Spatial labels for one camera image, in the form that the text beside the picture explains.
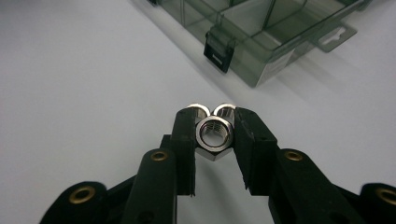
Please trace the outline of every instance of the white surface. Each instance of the white surface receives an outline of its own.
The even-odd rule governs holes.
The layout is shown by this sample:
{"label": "white surface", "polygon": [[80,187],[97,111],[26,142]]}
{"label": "white surface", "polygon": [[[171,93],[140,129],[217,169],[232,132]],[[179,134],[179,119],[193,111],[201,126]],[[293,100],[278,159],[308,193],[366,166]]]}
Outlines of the white surface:
{"label": "white surface", "polygon": [[[0,1],[0,223],[38,223],[69,186],[134,175],[192,102],[256,111],[281,147],[345,189],[396,186],[394,11],[374,1],[350,17],[359,32],[339,49],[313,50],[251,89],[220,75],[179,26],[164,31],[189,36],[186,57],[127,0]],[[272,222],[233,154],[196,165],[197,196],[178,198],[178,223]]]}

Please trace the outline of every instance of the silver nut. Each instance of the silver nut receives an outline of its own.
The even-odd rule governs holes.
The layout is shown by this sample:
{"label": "silver nut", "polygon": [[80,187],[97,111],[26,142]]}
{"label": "silver nut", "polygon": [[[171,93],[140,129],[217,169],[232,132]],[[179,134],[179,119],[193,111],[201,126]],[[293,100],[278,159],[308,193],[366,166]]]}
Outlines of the silver nut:
{"label": "silver nut", "polygon": [[233,149],[233,125],[225,119],[210,116],[201,120],[195,129],[199,145],[195,151],[201,156],[216,161]]}
{"label": "silver nut", "polygon": [[187,106],[187,108],[194,108],[195,112],[195,124],[201,121],[202,119],[205,119],[210,116],[210,110],[204,105],[200,104],[190,104]]}
{"label": "silver nut", "polygon": [[234,124],[235,114],[234,111],[236,109],[235,105],[223,103],[213,110],[212,115],[221,117],[229,121],[232,125]]}

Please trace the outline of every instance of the brass rivet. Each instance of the brass rivet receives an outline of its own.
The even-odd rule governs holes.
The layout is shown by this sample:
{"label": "brass rivet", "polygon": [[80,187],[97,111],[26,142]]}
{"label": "brass rivet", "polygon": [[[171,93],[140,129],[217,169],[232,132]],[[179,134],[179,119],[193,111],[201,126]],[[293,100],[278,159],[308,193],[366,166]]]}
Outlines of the brass rivet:
{"label": "brass rivet", "polygon": [[375,190],[376,196],[387,203],[396,205],[396,192],[390,189],[379,188]]}
{"label": "brass rivet", "polygon": [[84,186],[76,189],[70,194],[69,202],[78,204],[85,203],[95,195],[95,189],[91,186]]}
{"label": "brass rivet", "polygon": [[285,157],[291,161],[300,161],[303,159],[303,156],[300,153],[294,151],[286,151]]}
{"label": "brass rivet", "polygon": [[168,158],[168,154],[164,151],[156,151],[150,157],[154,161],[164,161]]}

